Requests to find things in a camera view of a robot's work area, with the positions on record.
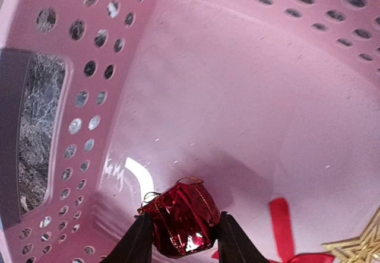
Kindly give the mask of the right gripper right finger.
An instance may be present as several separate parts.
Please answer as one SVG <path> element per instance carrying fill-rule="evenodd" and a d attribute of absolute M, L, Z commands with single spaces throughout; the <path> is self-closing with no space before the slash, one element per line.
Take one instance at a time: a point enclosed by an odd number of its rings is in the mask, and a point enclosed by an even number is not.
<path fill-rule="evenodd" d="M 233 216 L 223 211 L 217 227 L 218 261 L 221 263 L 269 263 Z"/>

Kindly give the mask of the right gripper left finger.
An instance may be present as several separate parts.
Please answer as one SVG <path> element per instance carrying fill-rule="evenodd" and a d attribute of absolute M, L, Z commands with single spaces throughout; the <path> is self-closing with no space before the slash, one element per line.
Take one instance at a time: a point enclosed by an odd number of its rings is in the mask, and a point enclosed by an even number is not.
<path fill-rule="evenodd" d="M 138 216 L 103 263 L 151 263 L 152 220 L 149 213 Z"/>

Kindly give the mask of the red foil gift box ornament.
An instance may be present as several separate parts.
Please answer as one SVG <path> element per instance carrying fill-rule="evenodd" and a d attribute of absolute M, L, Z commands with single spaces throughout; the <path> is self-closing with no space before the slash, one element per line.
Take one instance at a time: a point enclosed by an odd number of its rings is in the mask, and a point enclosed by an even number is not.
<path fill-rule="evenodd" d="M 151 215 L 153 245 L 162 255 L 178 259 L 211 249 L 217 240 L 220 212 L 203 183 L 185 177 L 144 196 L 137 211 Z"/>

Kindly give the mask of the pink plastic basket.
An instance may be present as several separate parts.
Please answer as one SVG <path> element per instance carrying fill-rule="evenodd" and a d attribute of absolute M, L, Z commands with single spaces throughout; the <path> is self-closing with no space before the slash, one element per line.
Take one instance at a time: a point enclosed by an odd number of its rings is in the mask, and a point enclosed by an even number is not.
<path fill-rule="evenodd" d="M 1 0 L 1 261 L 102 262 L 198 178 L 281 262 L 379 208 L 379 0 Z"/>

